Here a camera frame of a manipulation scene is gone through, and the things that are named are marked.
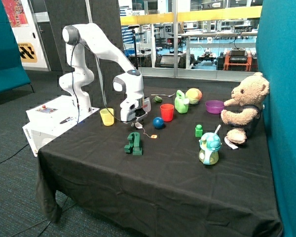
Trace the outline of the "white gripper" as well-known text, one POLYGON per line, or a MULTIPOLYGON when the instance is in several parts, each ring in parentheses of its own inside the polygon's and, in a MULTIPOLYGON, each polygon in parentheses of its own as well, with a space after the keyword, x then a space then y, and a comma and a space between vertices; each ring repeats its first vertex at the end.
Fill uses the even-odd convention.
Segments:
POLYGON ((120 104, 120 120, 124 123, 130 123, 132 121, 144 122, 144 118, 151 111, 151 103, 149 97, 140 99, 126 98, 120 104))

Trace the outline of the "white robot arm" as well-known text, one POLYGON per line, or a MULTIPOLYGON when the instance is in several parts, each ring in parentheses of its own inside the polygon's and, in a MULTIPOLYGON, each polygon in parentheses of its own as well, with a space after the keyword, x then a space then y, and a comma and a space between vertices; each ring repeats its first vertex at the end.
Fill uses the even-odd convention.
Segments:
POLYGON ((72 71, 59 78, 59 85, 71 95, 73 106, 79 115, 85 115, 92 110, 89 94, 81 89, 94 80, 94 74, 85 62, 85 49, 88 49, 97 61, 101 59, 114 61, 124 71, 112 81, 114 90, 123 91, 127 96, 120 104, 120 120, 123 123, 130 123, 147 117, 151 103, 149 97, 144 96, 141 72, 109 41, 98 25, 95 23, 68 25, 62 30, 62 36, 66 43, 67 63, 72 71))

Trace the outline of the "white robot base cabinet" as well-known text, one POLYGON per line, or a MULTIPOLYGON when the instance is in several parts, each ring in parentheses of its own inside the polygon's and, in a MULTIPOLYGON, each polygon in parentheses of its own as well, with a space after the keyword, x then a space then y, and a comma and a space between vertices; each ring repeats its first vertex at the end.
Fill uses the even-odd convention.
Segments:
POLYGON ((74 106, 71 96, 61 95, 26 111, 29 123, 23 126, 24 134, 35 157, 40 148, 84 121, 98 111, 74 106))

